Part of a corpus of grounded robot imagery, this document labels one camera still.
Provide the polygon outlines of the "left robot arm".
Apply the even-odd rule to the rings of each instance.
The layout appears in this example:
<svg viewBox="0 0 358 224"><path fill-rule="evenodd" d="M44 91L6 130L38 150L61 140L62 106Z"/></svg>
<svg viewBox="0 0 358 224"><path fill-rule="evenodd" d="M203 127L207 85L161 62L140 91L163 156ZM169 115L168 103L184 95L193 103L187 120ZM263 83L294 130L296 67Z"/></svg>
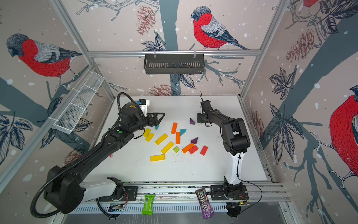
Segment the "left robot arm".
<svg viewBox="0 0 358 224"><path fill-rule="evenodd" d="M133 100L127 93L117 95L118 118L101 141L79 159L66 166L54 166L46 183L34 195L30 213L36 218L47 218L58 213L68 214L81 203L94 198L113 195L120 180L108 177L105 181L84 183L87 175L111 154L135 139L136 131L161 123L165 113L147 112L145 99Z"/></svg>

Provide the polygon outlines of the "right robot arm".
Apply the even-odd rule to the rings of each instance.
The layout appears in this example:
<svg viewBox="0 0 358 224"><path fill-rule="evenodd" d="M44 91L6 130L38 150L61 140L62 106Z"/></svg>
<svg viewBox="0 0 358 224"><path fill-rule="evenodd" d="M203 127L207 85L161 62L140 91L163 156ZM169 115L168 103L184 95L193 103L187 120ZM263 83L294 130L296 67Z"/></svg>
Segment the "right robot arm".
<svg viewBox="0 0 358 224"><path fill-rule="evenodd" d="M240 178L243 158L250 147L250 138L242 118L231 118L222 114L219 110L203 110L197 114L197 122L216 124L219 127L220 137L225 150L230 154L229 166L224 175L219 198L224 195L229 200L249 199L248 194Z"/></svg>

